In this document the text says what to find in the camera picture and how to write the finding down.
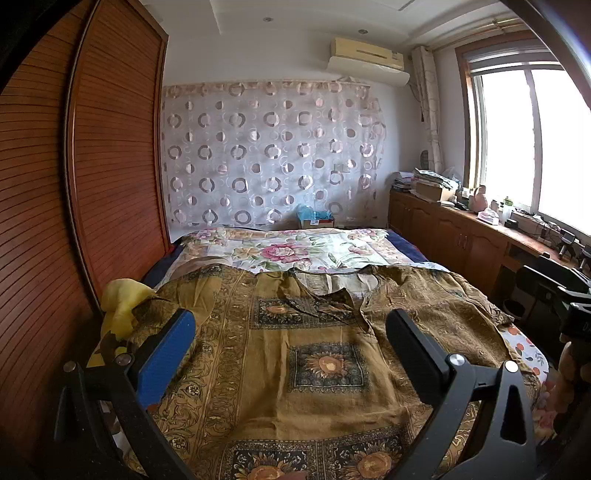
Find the window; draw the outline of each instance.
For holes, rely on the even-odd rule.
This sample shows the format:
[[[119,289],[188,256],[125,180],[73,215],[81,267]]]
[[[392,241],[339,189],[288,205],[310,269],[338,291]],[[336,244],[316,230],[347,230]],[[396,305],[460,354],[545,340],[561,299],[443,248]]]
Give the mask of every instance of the window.
[[[591,111],[569,75],[535,39],[468,50],[463,59],[477,137],[473,183],[486,185],[488,200],[508,196],[591,236]]]

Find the louvered wooden door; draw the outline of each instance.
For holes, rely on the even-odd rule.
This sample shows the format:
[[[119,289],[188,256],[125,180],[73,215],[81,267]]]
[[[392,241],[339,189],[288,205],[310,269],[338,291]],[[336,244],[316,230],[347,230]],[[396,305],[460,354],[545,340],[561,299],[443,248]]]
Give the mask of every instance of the louvered wooden door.
[[[166,40],[148,20],[133,2],[101,0],[74,67],[69,183],[99,298],[113,278],[141,277],[168,247],[155,161]]]
[[[61,364],[99,339],[104,285],[168,247],[166,41],[137,0],[82,0],[0,93],[0,443],[32,462]]]

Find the brown patterned blanket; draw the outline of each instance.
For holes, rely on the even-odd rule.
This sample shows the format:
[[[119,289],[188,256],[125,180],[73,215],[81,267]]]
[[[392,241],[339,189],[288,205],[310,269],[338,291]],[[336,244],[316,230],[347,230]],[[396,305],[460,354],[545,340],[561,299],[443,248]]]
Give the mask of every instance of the brown patterned blanket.
[[[497,330],[510,318],[456,274],[369,265],[254,275],[211,265],[136,307],[133,343],[179,306],[194,313],[196,339],[150,411],[202,480],[383,478],[431,413],[386,339],[395,308],[473,364],[516,361],[532,400],[540,388]],[[477,409],[468,408],[442,469],[457,460]],[[127,461],[141,471],[132,452]]]

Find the window blind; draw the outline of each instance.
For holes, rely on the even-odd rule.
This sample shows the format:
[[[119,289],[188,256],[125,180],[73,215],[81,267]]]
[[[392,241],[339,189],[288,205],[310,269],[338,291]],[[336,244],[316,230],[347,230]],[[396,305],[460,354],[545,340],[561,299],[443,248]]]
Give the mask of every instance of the window blind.
[[[539,40],[519,40],[480,48],[465,54],[471,76],[523,69],[556,69],[562,66]]]

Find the floral bedspread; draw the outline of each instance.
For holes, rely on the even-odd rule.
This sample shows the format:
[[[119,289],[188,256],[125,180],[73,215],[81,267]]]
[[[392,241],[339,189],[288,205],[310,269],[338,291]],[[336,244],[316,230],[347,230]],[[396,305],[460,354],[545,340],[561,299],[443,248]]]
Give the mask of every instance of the floral bedspread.
[[[253,273],[289,270],[350,271],[365,265],[412,264],[382,229],[318,228],[275,232],[209,228],[183,239],[185,249],[160,283],[207,263],[223,263]]]

